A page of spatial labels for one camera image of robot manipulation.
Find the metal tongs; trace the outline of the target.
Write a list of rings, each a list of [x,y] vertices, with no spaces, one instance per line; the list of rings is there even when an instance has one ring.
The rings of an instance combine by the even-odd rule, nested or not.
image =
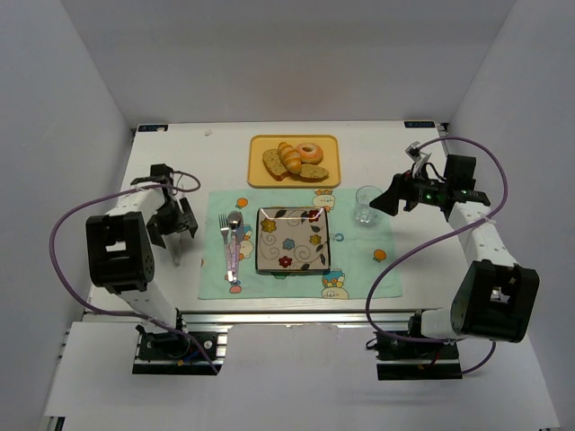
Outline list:
[[[185,220],[183,218],[183,211],[179,197],[180,194],[178,191],[171,193],[169,221],[169,229],[171,232],[167,236],[168,248],[176,267],[181,265],[183,235],[185,231]]]

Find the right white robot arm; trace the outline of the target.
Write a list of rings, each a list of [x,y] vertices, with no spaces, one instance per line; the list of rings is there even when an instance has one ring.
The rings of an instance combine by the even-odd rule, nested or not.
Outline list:
[[[419,204],[439,208],[469,265],[448,307],[411,317],[411,339],[518,343],[526,335],[540,278],[535,270],[522,267],[504,245],[492,220],[490,200],[474,187],[475,165],[473,157],[450,155],[442,178],[433,180],[421,164],[415,173],[394,175],[388,190],[369,204],[389,216]]]

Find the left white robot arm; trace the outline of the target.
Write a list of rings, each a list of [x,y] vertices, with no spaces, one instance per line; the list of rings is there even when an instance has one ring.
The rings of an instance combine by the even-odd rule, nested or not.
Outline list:
[[[187,198],[175,197],[176,171],[153,164],[150,174],[131,182],[132,193],[104,215],[85,224],[90,277],[95,286],[121,298],[141,317],[147,333],[182,330],[181,315],[154,281],[153,248],[181,259],[181,237],[191,237],[198,222]]]

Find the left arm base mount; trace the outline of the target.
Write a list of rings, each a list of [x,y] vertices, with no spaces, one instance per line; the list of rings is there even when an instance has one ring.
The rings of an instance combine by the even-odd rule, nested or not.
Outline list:
[[[139,323],[132,365],[135,375],[215,375],[204,351],[219,371],[223,365],[227,328],[194,321],[191,314],[178,314],[176,328],[187,331],[193,341],[173,332]]]

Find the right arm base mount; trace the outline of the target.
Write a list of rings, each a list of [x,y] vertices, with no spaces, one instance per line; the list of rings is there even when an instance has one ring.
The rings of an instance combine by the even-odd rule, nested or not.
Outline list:
[[[435,381],[462,379],[457,346],[415,343],[376,332],[366,343],[376,353],[379,381]]]

